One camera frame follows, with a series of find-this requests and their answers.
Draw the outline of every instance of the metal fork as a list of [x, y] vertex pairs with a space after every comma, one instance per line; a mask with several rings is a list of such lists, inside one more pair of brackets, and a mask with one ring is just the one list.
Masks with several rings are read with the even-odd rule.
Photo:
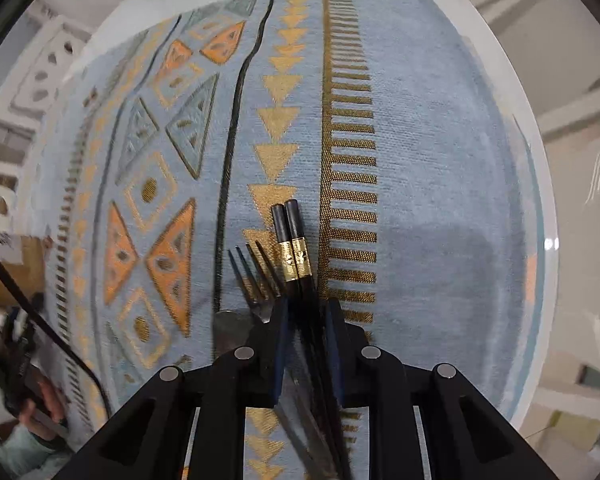
[[[247, 259], [242, 254], [240, 247], [236, 246], [235, 251], [238, 254], [238, 258], [242, 266], [244, 267], [244, 273], [246, 278], [251, 285], [253, 295], [250, 294], [249, 290], [244, 284], [244, 279], [238, 269], [238, 265], [232, 255], [229, 253], [229, 261], [231, 267], [234, 270], [235, 279], [238, 282], [240, 291], [244, 296], [244, 299], [249, 307], [254, 322], [269, 322], [273, 306], [279, 298], [286, 296], [286, 288], [279, 275], [276, 272], [275, 267], [271, 263], [271, 260], [264, 251], [264, 248], [259, 241], [256, 241], [256, 247], [262, 256], [267, 270], [269, 271], [270, 278], [262, 269], [255, 252], [249, 244], [247, 251], [251, 257], [253, 266], [256, 269], [256, 273], [260, 277], [260, 280], [256, 279], [251, 268], [247, 262]], [[304, 389], [308, 389], [311, 384], [309, 378], [306, 376], [300, 363], [302, 360], [298, 356], [293, 344], [290, 344], [287, 349], [288, 362], [293, 363], [294, 366], [285, 367], [286, 377], [283, 379], [283, 396], [280, 402], [274, 407], [274, 412], [278, 417], [280, 426], [282, 426], [286, 435], [289, 437], [289, 441], [293, 446], [296, 454], [302, 461], [304, 467], [309, 473], [310, 477], [314, 480], [327, 480], [327, 478], [336, 478], [335, 467], [333, 465], [333, 459], [329, 451], [329, 447], [322, 436], [318, 428], [318, 424], [315, 421], [314, 415], [311, 412], [309, 402], [304, 394]], [[295, 408], [298, 417], [290, 417], [290, 407]], [[304, 431], [307, 444], [305, 445], [302, 439], [296, 433], [291, 420], [298, 418], [300, 425]]]

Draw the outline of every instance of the silver rivet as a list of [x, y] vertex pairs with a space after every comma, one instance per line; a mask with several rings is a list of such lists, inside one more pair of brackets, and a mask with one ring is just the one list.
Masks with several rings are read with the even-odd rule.
[[367, 359], [378, 359], [382, 352], [377, 346], [365, 346], [362, 349], [362, 357], [366, 357]]
[[250, 346], [241, 346], [240, 348], [236, 348], [234, 355], [236, 359], [240, 359], [240, 361], [245, 361], [246, 359], [251, 359], [253, 357], [253, 348]]
[[442, 363], [438, 366], [437, 370], [445, 379], [452, 379], [456, 376], [456, 369], [448, 363]]
[[160, 370], [160, 378], [163, 381], [173, 381], [178, 377], [178, 369], [175, 366], [167, 366]]

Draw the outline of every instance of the white table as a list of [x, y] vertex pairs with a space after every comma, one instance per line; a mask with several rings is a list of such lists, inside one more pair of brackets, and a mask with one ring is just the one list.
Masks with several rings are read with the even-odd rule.
[[[122, 3], [102, 23], [91, 41], [82, 51], [82, 55], [71, 66], [66, 78], [81, 72], [94, 58], [107, 50], [128, 40], [133, 35], [166, 20], [180, 12], [217, 0], [123, 0]], [[482, 61], [484, 71], [494, 87], [498, 100], [506, 105], [515, 117], [533, 160], [536, 177], [539, 182], [539, 194], [543, 216], [543, 232], [546, 239], [543, 308], [540, 321], [538, 342], [532, 360], [530, 373], [526, 380], [522, 398], [512, 418], [514, 427], [522, 424], [538, 386], [542, 363], [546, 357], [549, 332], [554, 317], [557, 289], [558, 253], [557, 225], [555, 218], [554, 196], [549, 167], [536, 120], [523, 91], [522, 85], [507, 59], [500, 43], [489, 27], [472, 6], [469, 0], [434, 0], [451, 20], [459, 34], [468, 39], [475, 53]]]

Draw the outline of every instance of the fork tine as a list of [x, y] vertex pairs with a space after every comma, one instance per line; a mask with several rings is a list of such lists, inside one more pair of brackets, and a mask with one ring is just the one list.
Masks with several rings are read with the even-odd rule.
[[278, 276], [276, 269], [273, 267], [271, 260], [269, 260], [267, 253], [264, 251], [262, 244], [257, 240], [256, 240], [256, 247], [260, 251], [260, 254], [262, 255], [262, 259], [264, 260], [264, 264], [267, 266], [267, 270], [270, 272], [271, 277], [273, 278], [273, 281], [276, 283], [276, 287], [280, 291], [280, 294], [283, 294], [284, 290], [285, 290], [285, 286], [282, 284], [282, 280], [280, 280], [280, 277]]
[[245, 259], [244, 255], [242, 254], [240, 247], [236, 246], [235, 250], [237, 251], [238, 257], [240, 258], [240, 261], [242, 262], [242, 266], [244, 267], [244, 272], [247, 274], [247, 279], [251, 283], [251, 288], [253, 289], [253, 295], [255, 296], [256, 301], [259, 302], [260, 304], [264, 304], [267, 300], [262, 295], [260, 287], [258, 286], [258, 282], [256, 281], [255, 276], [251, 272], [251, 269], [249, 268], [249, 264], [247, 263], [247, 260]]
[[249, 291], [247, 287], [244, 286], [244, 281], [242, 280], [242, 275], [240, 274], [240, 270], [238, 270], [238, 265], [235, 263], [234, 256], [231, 254], [231, 251], [227, 251], [229, 253], [229, 261], [231, 262], [231, 267], [234, 270], [235, 281], [238, 282], [238, 286], [242, 291], [242, 295], [244, 296], [244, 300], [247, 302], [247, 305], [251, 307], [254, 303], [253, 298], [249, 296]]
[[262, 281], [264, 283], [264, 287], [267, 289], [267, 294], [269, 295], [269, 297], [271, 299], [275, 298], [276, 293], [274, 292], [273, 287], [269, 283], [269, 279], [268, 279], [267, 275], [264, 273], [264, 270], [262, 270], [262, 267], [260, 266], [260, 262], [256, 258], [256, 255], [253, 252], [253, 249], [251, 249], [251, 246], [249, 244], [247, 244], [247, 250], [249, 251], [249, 255], [251, 256], [251, 259], [253, 260], [253, 265], [255, 266], [256, 270], [258, 271], [258, 274], [260, 275], [260, 278], [262, 279]]

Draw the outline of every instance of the gold chopstick band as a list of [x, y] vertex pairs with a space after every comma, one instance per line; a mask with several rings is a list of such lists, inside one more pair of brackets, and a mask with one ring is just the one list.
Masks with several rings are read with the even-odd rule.
[[311, 263], [309, 263], [309, 253], [306, 250], [306, 241], [304, 237], [294, 238], [291, 240], [294, 247], [294, 257], [296, 259], [296, 267], [298, 268], [298, 276], [304, 278], [311, 275]]
[[298, 279], [296, 262], [294, 260], [294, 248], [291, 242], [279, 242], [280, 260], [282, 261], [282, 273], [285, 275], [285, 281], [291, 282]]

